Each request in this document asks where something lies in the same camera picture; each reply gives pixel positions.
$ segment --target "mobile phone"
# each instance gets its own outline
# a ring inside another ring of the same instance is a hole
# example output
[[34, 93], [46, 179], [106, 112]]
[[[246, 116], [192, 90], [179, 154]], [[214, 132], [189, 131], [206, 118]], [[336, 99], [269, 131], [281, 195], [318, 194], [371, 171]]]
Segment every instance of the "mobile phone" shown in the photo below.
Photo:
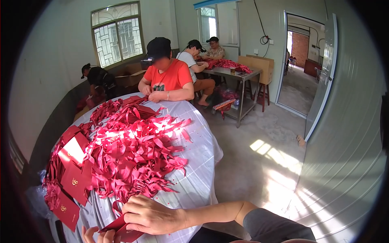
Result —
[[236, 76], [238, 76], [238, 77], [243, 77], [243, 76], [246, 76], [247, 75], [247, 73], [237, 73], [236, 74]]

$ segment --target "doorway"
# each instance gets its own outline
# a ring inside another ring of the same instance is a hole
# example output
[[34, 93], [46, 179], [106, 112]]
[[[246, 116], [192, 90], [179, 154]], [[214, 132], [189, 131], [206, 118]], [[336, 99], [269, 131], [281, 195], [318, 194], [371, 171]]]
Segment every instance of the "doorway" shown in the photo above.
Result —
[[281, 77], [277, 103], [306, 118], [315, 98], [324, 47], [324, 25], [287, 14], [285, 69]]

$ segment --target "brick wall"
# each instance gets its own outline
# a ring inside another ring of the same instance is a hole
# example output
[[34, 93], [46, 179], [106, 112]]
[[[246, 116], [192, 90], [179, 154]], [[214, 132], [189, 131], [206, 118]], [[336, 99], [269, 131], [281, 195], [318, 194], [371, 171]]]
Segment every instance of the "brick wall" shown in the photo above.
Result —
[[292, 33], [292, 53], [296, 58], [296, 66], [304, 68], [305, 60], [308, 58], [309, 37], [298, 33]]

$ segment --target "woman in orange shirt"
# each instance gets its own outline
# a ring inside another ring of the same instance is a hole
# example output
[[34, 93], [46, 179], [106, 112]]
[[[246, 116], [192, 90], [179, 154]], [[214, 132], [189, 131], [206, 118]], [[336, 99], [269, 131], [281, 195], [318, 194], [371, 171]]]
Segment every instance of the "woman in orange shirt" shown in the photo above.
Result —
[[147, 61], [152, 65], [140, 80], [138, 89], [149, 100], [193, 100], [193, 80], [188, 65], [172, 58], [170, 40], [156, 37], [147, 45]]

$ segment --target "white tablecloth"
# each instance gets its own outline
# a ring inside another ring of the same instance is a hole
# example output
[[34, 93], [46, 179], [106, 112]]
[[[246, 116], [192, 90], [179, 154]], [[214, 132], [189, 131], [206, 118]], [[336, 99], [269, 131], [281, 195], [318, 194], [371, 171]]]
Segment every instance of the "white tablecloth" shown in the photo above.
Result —
[[[126, 99], [130, 96], [138, 95], [143, 97], [142, 93], [128, 94], [119, 98]], [[159, 103], [146, 102], [143, 104], [153, 110], [158, 110], [161, 106], [166, 107], [161, 111], [162, 115], [167, 114], [172, 117], [178, 117], [177, 121], [190, 118], [192, 123], [185, 127], [191, 137], [193, 143], [185, 141], [182, 136], [173, 142], [174, 146], [183, 145], [184, 151], [175, 153], [176, 155], [188, 159], [188, 165], [185, 166], [186, 176], [180, 170], [172, 171], [166, 175], [166, 179], [174, 183], [170, 187], [176, 190], [174, 192], [159, 191], [154, 200], [164, 204], [169, 208], [196, 208], [217, 203], [214, 194], [214, 166], [223, 157], [223, 152], [219, 147], [215, 137], [211, 133], [208, 124], [200, 112], [187, 101], [161, 101]], [[90, 115], [96, 109], [88, 111], [81, 116], [73, 125], [78, 126], [81, 123], [89, 122]], [[95, 192], [91, 192], [89, 201], [84, 207], [80, 206], [80, 217], [77, 223], [75, 232], [72, 232], [66, 225], [63, 224], [63, 230], [66, 241], [69, 243], [82, 243], [81, 226], [86, 228], [98, 226], [100, 229], [110, 224], [116, 219], [112, 212], [112, 203], [116, 201], [115, 197], [100, 199]], [[58, 220], [56, 217], [50, 220], [51, 230], [54, 239], [57, 241], [57, 233], [54, 222]], [[183, 229], [170, 235], [142, 235], [136, 242], [138, 243], [171, 243], [171, 242], [189, 242], [192, 236], [200, 229], [201, 226], [194, 226], [188, 229]], [[94, 239], [97, 242], [97, 233], [94, 234]]]

